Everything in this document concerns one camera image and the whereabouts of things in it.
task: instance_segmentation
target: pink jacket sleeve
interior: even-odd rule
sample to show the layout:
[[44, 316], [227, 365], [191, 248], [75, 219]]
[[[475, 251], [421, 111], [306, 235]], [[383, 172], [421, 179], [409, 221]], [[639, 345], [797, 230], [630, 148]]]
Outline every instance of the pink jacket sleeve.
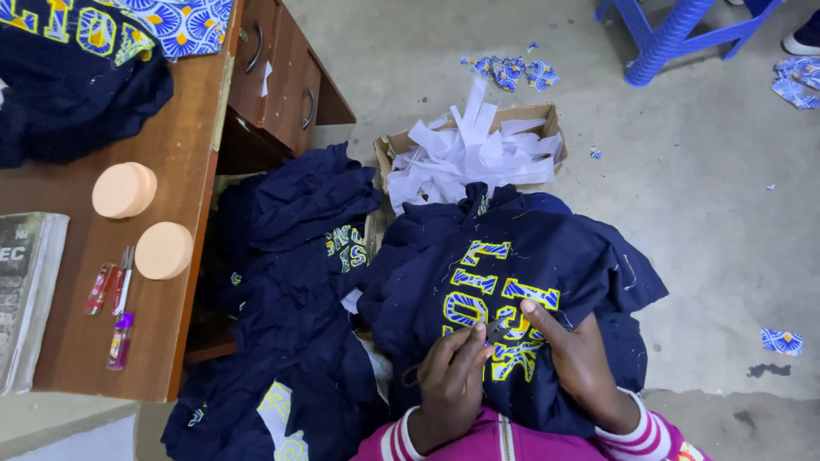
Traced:
[[663, 416], [650, 412], [640, 398], [626, 392], [640, 407], [640, 422], [631, 434], [617, 436], [595, 428], [599, 446], [613, 461], [712, 461], [683, 438]]
[[412, 446], [408, 433], [408, 417], [418, 407], [409, 409], [397, 422], [379, 427], [379, 430], [359, 444], [359, 451], [351, 461], [375, 461], [377, 459], [424, 459]]

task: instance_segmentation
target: shoe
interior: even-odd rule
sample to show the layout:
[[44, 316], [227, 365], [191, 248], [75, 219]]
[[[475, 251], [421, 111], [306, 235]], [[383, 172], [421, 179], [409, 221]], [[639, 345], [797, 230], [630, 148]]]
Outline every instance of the shoe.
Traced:
[[820, 55], [820, 10], [803, 27], [783, 39], [783, 48], [798, 56]]

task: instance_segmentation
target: pink jacket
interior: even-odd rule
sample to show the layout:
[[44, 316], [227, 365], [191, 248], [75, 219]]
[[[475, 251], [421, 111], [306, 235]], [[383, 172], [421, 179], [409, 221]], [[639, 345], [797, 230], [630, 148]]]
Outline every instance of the pink jacket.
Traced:
[[596, 428], [592, 443], [580, 437], [532, 431], [482, 407], [464, 437], [424, 458], [413, 448], [407, 429], [408, 416], [416, 407], [364, 440], [351, 461], [711, 461], [686, 443], [677, 427], [647, 410], [640, 398], [629, 394], [640, 406], [641, 417], [637, 429], [626, 436]]

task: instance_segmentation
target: hand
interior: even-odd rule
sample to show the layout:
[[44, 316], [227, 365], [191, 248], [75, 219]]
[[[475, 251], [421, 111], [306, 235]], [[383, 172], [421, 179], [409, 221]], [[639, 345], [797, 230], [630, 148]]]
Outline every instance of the hand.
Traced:
[[561, 387], [595, 425], [613, 434], [634, 431], [640, 422], [640, 409], [615, 385], [595, 315], [591, 313], [573, 331], [567, 331], [531, 299], [521, 301], [521, 310], [549, 343]]
[[482, 322], [442, 336], [421, 363], [421, 407], [408, 418], [410, 441], [419, 454], [427, 456], [463, 437], [475, 422], [481, 372], [493, 353], [493, 346], [484, 347], [485, 337]]

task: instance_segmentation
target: stack of navy shirts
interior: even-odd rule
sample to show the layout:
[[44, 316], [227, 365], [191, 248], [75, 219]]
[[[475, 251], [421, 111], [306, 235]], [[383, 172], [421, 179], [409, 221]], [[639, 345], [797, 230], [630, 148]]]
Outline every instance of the stack of navy shirts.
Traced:
[[68, 162], [139, 133], [173, 94], [161, 50], [107, 2], [0, 2], [0, 168]]
[[594, 424], [558, 385], [549, 345], [523, 318], [524, 298], [539, 301], [568, 330], [594, 313], [616, 383], [643, 388], [646, 349], [629, 314], [667, 295], [666, 288], [615, 228], [565, 207], [541, 211], [538, 203], [511, 186], [490, 200], [473, 184], [459, 205], [405, 204], [387, 230], [358, 310], [376, 347], [393, 360], [394, 417], [420, 403], [418, 387], [406, 387], [402, 375], [438, 338], [505, 318], [512, 330], [484, 368], [487, 401], [531, 429], [593, 436]]
[[364, 217], [380, 205], [374, 169], [346, 147], [314, 149], [220, 197], [228, 270], [212, 297], [238, 318], [239, 347], [189, 369], [162, 435], [171, 458], [273, 459], [257, 407], [275, 379], [293, 390], [286, 435], [303, 431], [314, 459], [349, 459], [384, 423], [370, 360], [339, 303], [365, 275]]

